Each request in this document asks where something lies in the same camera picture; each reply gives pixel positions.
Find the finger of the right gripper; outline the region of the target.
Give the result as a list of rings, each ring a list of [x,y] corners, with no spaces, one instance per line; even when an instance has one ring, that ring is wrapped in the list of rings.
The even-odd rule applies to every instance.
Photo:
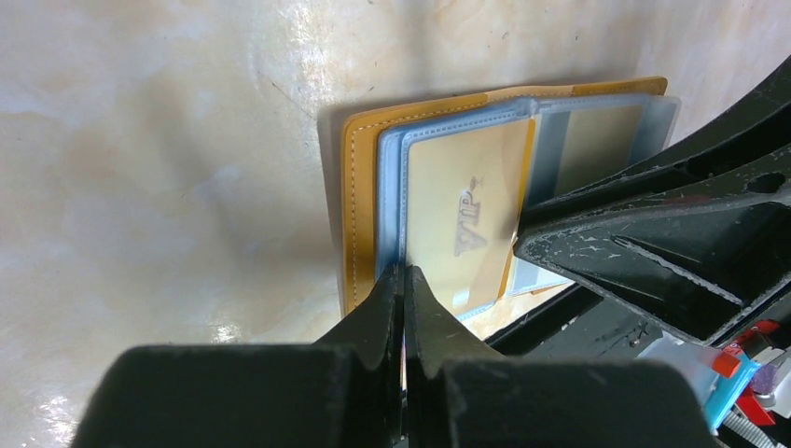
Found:
[[[523,226],[540,225],[724,174],[790,142],[790,61],[731,108],[683,140],[615,175],[531,206]]]
[[[516,254],[707,345],[790,299],[790,151],[524,229]]]

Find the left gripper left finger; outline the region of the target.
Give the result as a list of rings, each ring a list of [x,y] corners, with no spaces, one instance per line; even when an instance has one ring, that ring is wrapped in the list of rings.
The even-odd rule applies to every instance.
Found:
[[[98,384],[76,447],[390,447],[401,429],[404,271],[309,344],[148,345]]]

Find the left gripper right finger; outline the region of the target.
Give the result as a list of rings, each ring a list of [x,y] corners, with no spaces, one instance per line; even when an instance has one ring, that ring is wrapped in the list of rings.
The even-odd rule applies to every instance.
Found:
[[[714,447],[682,375],[656,361],[534,362],[492,349],[405,271],[412,447]]]

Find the beige card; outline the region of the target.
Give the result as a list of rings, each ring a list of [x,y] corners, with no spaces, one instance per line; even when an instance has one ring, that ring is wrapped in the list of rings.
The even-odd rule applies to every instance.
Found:
[[[554,194],[580,189],[625,168],[642,112],[640,105],[572,112]]]

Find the tan leather card holder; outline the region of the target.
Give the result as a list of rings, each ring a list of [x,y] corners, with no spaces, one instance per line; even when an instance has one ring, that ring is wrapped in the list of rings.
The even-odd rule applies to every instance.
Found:
[[[634,92],[663,95],[667,87],[668,79],[660,76],[574,85],[514,86],[388,105],[351,115],[345,120],[340,134],[341,315],[346,316],[364,301],[376,280],[376,145],[381,132],[398,124],[473,110],[509,98],[565,98]]]

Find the gold VIP card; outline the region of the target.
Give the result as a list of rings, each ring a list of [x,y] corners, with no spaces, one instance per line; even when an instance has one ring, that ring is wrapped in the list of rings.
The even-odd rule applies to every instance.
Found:
[[[534,127],[521,119],[409,147],[406,262],[457,317],[504,291]]]

